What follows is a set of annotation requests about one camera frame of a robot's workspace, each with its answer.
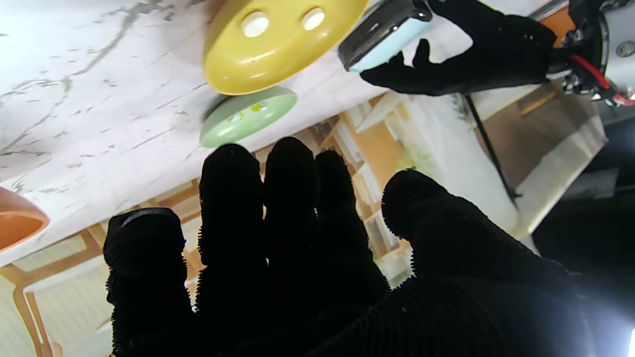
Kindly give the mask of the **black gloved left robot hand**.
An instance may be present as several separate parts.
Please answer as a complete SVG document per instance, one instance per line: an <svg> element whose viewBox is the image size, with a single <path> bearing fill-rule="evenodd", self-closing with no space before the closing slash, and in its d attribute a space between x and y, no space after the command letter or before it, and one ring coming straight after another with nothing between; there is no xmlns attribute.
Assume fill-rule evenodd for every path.
<svg viewBox="0 0 635 357"><path fill-rule="evenodd" d="M431 0L429 6L460 27L472 39L472 46L433 63L430 43L421 39L410 66L399 53L361 72L363 81L397 93L433 97L546 82L549 53L557 36L542 23L501 13L477 0Z"/></svg>

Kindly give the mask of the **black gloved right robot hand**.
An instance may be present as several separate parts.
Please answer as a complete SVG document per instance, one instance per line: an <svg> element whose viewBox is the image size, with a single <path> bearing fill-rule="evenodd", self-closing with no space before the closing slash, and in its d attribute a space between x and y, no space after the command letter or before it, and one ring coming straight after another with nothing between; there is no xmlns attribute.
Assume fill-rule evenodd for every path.
<svg viewBox="0 0 635 357"><path fill-rule="evenodd" d="M397 172L381 202L411 246L391 289L335 151L292 136L260 163L225 144L204 161L195 305L169 208L112 217L116 357L625 357L634 323L563 266L424 174Z"/></svg>

